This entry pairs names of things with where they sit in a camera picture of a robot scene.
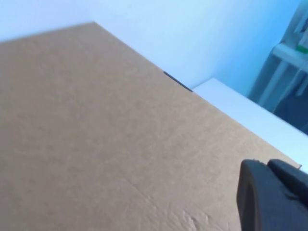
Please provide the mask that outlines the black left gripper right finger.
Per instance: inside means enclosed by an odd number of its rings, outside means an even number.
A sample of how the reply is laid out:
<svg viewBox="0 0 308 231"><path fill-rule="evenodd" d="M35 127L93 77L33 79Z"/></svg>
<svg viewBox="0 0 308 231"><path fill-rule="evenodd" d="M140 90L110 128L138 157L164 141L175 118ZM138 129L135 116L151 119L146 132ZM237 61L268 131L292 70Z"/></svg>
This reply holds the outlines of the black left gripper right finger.
<svg viewBox="0 0 308 231"><path fill-rule="evenodd" d="M279 159L268 161L268 167L299 200L308 199L308 174Z"/></svg>

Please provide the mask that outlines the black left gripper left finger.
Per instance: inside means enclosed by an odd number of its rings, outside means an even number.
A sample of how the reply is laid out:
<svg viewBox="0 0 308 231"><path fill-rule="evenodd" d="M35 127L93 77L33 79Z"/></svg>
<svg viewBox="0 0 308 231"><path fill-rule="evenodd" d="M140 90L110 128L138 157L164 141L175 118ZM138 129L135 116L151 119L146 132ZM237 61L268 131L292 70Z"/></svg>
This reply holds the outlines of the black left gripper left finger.
<svg viewBox="0 0 308 231"><path fill-rule="evenodd" d="M236 201L243 231L308 229L308 200L299 200L268 164L241 162Z"/></svg>

